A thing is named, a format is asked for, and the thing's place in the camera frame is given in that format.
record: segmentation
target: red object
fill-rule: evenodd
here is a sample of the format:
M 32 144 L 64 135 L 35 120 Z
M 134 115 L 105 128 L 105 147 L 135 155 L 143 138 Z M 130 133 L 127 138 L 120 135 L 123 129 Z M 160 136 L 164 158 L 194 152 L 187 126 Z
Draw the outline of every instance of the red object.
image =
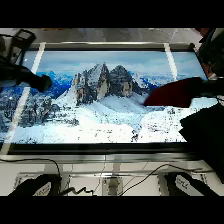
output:
M 195 77 L 168 83 L 155 89 L 145 100 L 144 106 L 188 108 L 191 105 L 191 100 L 196 96 L 197 85 L 201 82 L 201 78 Z

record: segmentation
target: television screen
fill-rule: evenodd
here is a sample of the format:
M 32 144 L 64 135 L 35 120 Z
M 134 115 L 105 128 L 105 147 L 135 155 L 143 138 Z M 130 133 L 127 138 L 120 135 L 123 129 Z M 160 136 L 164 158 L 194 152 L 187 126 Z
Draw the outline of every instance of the television screen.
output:
M 24 66 L 32 68 L 36 51 Z M 30 89 L 13 143 L 184 142 L 180 119 L 210 107 L 216 99 L 194 99 L 190 108 L 142 105 L 150 93 L 169 82 L 206 79 L 194 52 L 172 52 L 177 75 L 166 52 L 45 51 L 37 75 L 53 81 L 45 93 Z M 7 142 L 23 87 L 0 93 L 0 140 Z

